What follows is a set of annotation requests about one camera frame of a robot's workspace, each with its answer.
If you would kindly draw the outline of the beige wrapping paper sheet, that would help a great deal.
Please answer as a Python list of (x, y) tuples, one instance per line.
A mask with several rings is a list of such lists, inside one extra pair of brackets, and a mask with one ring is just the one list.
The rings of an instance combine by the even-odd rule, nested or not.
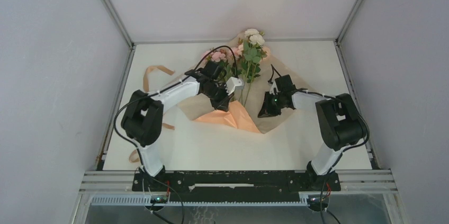
[[(239, 33), (228, 42), (228, 46), (231, 48), (239, 46), (238, 41), (243, 37), (244, 33)], [(246, 94), (246, 83), (244, 89), (238, 90), (231, 99), (228, 112), (215, 110), (211, 106), (210, 100), (203, 94), (182, 101), (178, 104), (178, 107), (191, 121), (223, 124), (240, 130), (265, 134), (278, 127), (293, 112), (292, 109), (287, 109), (281, 115), (272, 118), (257, 117), (263, 104), (265, 92), (268, 92), (271, 88), (268, 80), (277, 78), (274, 76), (273, 68), (276, 68), (281, 76), (290, 75), (297, 88), (310, 87), (303, 78), (270, 53), (269, 57), (261, 62), (261, 76), (253, 82), (245, 106), (243, 106), (240, 97), (242, 93)]]

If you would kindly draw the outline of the white rose stem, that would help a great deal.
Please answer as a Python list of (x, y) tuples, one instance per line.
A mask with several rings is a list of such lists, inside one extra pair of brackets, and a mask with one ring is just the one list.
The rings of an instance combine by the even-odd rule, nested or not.
[(247, 29), (244, 31), (244, 37), (240, 38), (238, 43), (238, 49), (241, 53), (240, 66), (247, 88), (246, 94), (242, 93), (240, 100), (245, 106), (252, 84), (260, 76), (260, 63), (267, 57), (267, 52), (264, 50), (264, 32), (253, 28)]

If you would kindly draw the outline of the pink rose stem bunch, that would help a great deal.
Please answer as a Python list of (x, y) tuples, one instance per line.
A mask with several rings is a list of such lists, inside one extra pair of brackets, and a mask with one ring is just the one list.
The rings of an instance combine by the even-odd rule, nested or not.
[(195, 74), (199, 76), (199, 92), (201, 94), (203, 94), (203, 84), (206, 82), (226, 83), (230, 77), (239, 78), (236, 59), (234, 58), (233, 63), (228, 60), (230, 51), (232, 51), (231, 47), (221, 46), (210, 50), (203, 56), (204, 66), (194, 70)]

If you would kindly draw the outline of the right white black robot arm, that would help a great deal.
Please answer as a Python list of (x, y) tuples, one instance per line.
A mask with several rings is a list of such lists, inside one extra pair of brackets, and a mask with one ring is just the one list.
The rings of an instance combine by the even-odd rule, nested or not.
[(326, 175), (334, 171), (343, 154), (368, 142), (369, 127), (347, 93), (331, 96), (297, 88), (290, 75), (271, 78), (268, 83), (271, 88), (265, 92), (258, 118), (281, 115), (285, 108), (315, 107), (323, 144), (308, 163), (306, 183), (312, 190), (320, 190), (327, 183)]

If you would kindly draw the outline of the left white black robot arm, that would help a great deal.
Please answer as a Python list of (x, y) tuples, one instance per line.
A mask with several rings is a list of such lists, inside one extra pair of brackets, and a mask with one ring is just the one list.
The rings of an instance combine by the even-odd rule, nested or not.
[(155, 145), (163, 128), (164, 114), (183, 100), (199, 94), (208, 97), (214, 109), (227, 112), (235, 90), (244, 83), (235, 76), (224, 83), (219, 82), (221, 71), (218, 63), (208, 61), (203, 68), (188, 70), (162, 90), (133, 92), (130, 101), (121, 108), (120, 126), (125, 131), (122, 138), (135, 146), (141, 169), (147, 174), (145, 184), (152, 190), (162, 189), (166, 182), (165, 175), (160, 173), (164, 164)]

